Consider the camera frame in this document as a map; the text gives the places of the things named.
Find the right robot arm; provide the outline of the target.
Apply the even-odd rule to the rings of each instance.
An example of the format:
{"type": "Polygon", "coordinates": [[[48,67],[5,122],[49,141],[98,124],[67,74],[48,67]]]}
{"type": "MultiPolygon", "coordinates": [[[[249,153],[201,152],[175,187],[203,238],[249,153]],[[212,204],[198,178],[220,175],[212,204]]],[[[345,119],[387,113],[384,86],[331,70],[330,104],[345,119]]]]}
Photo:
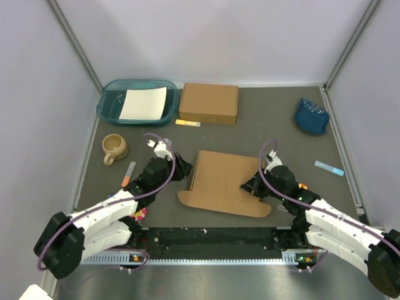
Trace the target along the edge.
{"type": "Polygon", "coordinates": [[[241,189],[257,198],[282,201],[295,217],[295,245],[323,248],[359,269],[386,296],[399,297],[399,231],[384,232],[341,213],[297,182],[287,166],[262,169],[241,189]]]}

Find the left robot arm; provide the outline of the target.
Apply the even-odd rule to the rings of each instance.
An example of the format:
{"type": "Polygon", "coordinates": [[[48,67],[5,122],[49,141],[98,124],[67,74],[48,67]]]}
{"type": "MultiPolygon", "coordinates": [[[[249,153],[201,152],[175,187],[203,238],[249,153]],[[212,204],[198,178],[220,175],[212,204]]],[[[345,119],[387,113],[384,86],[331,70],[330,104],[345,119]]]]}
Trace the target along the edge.
{"type": "Polygon", "coordinates": [[[153,157],[136,179],[107,200],[70,215],[53,215],[34,247],[38,268],[64,279],[89,256],[115,246],[135,248],[142,234],[131,216],[153,203],[169,182],[187,179],[192,169],[178,153],[173,159],[153,157]]]}

